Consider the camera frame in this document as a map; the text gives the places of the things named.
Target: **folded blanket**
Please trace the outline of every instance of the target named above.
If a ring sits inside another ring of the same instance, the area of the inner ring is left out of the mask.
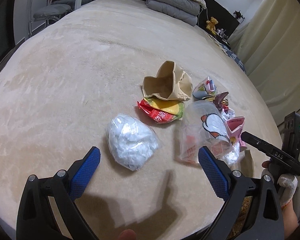
[[[166,4],[163,2],[158,2],[155,0],[146,0],[146,5],[148,8],[150,8],[154,11],[167,14],[171,17],[174,17],[176,19],[184,21],[185,23],[188,23],[191,26],[195,26],[197,24],[198,18],[196,16],[194,16],[190,13],[187,13],[183,10],[180,10],[176,7],[173,7],[169,4]]]
[[[200,13],[200,4],[192,0],[156,0],[156,1],[167,3],[192,15],[198,15]]]

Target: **brown paper bag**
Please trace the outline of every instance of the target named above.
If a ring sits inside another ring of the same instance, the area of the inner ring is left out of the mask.
[[[143,80],[142,93],[145,98],[156,96],[162,100],[187,101],[191,98],[191,77],[174,61],[166,61],[156,77]]]

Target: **gloved hand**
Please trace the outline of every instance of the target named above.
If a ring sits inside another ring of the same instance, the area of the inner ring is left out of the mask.
[[[265,168],[262,172],[261,176],[264,175],[269,175],[272,179],[272,181],[274,181],[273,176],[271,175],[271,173],[268,170],[268,166],[269,166],[270,161],[266,161],[262,164],[262,167]],[[281,187],[284,187],[284,191],[282,193],[282,195],[280,196],[280,206],[281,209],[284,209],[292,200],[292,197],[296,191],[297,185],[298,185],[298,180],[296,178],[296,176],[292,175],[292,174],[282,174],[277,182]]]

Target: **gray quilt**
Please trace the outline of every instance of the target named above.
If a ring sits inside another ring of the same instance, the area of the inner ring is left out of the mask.
[[[198,15],[200,13],[200,4],[192,0],[156,0],[156,1],[167,3],[192,15]]]
[[[197,24],[198,18],[190,13],[187,13],[179,8],[173,7],[164,2],[158,2],[155,0],[146,0],[146,5],[148,8],[162,12],[171,17],[184,21],[185,23],[190,24],[191,26],[195,26]]]

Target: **teddy bear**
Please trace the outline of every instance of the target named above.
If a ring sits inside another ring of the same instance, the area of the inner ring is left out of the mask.
[[[217,21],[217,19],[211,17],[210,21],[206,21],[206,23],[207,23],[206,29],[208,31],[215,32],[216,31],[215,25],[218,24],[219,22]]]

